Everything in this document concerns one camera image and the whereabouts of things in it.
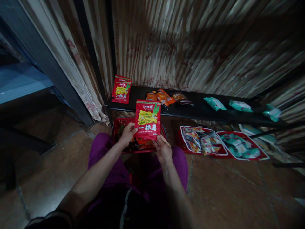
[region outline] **red snack bag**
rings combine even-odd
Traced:
[[[129,91],[132,81],[116,82],[114,84],[114,98],[112,102],[129,103]]]
[[[158,101],[137,100],[134,137],[157,140],[161,133],[161,103]]]
[[[115,75],[115,77],[114,77],[114,85],[117,82],[125,82],[125,81],[131,81],[132,82],[132,80],[130,78],[127,78],[127,77],[124,77],[124,76]],[[115,97],[115,90],[114,90],[114,88],[113,88],[111,96]]]
[[[176,100],[173,97],[170,97],[163,89],[158,89],[157,91],[162,92],[165,95],[168,106],[176,102]]]

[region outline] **orange snack bag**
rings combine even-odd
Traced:
[[[168,106],[176,102],[176,100],[173,97],[170,97],[163,89],[158,89],[157,91],[162,92],[165,95]]]
[[[161,102],[163,107],[167,110],[168,109],[168,102],[165,94],[163,92],[158,92],[157,93],[158,101]]]
[[[153,101],[157,101],[157,95],[154,92],[148,92],[146,95],[146,100],[153,100]]]

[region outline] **floor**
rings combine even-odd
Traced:
[[[180,125],[191,120],[161,117],[170,144]],[[24,228],[29,220],[54,210],[86,171],[91,143],[100,132],[111,133],[104,123],[85,128],[67,114],[52,109],[17,128],[56,147],[43,156],[12,149],[17,188],[0,189],[1,228]],[[292,197],[305,179],[292,169],[271,163],[214,159],[186,155],[189,165],[188,196],[205,228],[299,228],[304,208]]]

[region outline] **bench leg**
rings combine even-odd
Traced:
[[[22,146],[43,154],[51,149],[55,144],[50,144],[32,135],[24,133],[15,128],[0,128],[0,142]]]

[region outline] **red basket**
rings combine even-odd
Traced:
[[[123,117],[123,118],[116,118],[114,120],[113,127],[112,127],[112,134],[111,134],[111,138],[114,142],[115,142],[115,137],[118,135],[120,126],[123,125],[125,127],[130,122],[135,122],[135,118]],[[161,134],[167,140],[167,134],[166,134],[166,131],[165,131],[165,129],[162,125],[161,125]],[[125,152],[122,152],[122,153],[126,154],[126,153],[151,153],[151,152],[154,152],[154,150],[151,149],[151,150],[125,151]]]
[[[184,137],[184,135],[182,133],[182,128],[183,127],[190,127],[190,126],[180,126],[180,131],[175,136],[175,140],[176,140],[177,146],[179,146],[184,151],[184,153],[186,153],[186,154],[199,154],[199,155],[203,155],[202,153],[195,153],[195,152],[193,152],[192,148],[187,143],[187,140],[186,140],[186,138]],[[207,129],[207,128],[203,128],[203,130],[206,131],[206,132],[212,131],[211,129]],[[227,150],[226,150],[226,148],[225,148],[225,146],[223,144],[218,144],[216,146],[220,147],[219,154],[217,154],[217,155],[211,154],[213,157],[225,158],[226,156],[229,156],[229,154],[228,154],[228,152],[227,152]]]
[[[253,141],[248,135],[246,135],[243,132],[238,132],[238,131],[218,131],[216,132],[216,134],[219,136],[219,139],[221,140],[221,142],[223,143],[223,145],[225,146],[226,150],[229,152],[229,156],[228,158],[234,158],[236,160],[241,160],[241,161],[262,161],[262,160],[268,160],[269,156],[268,154],[265,153],[265,151],[262,150],[262,148],[256,144],[255,141]],[[244,158],[238,158],[235,157],[234,154],[229,150],[229,148],[225,145],[225,143],[222,141],[221,139],[221,135],[224,134],[235,134],[239,137],[245,138],[247,141],[249,141],[251,143],[251,145],[255,148],[258,148],[260,150],[260,155],[257,158],[249,158],[249,159],[244,159]]]

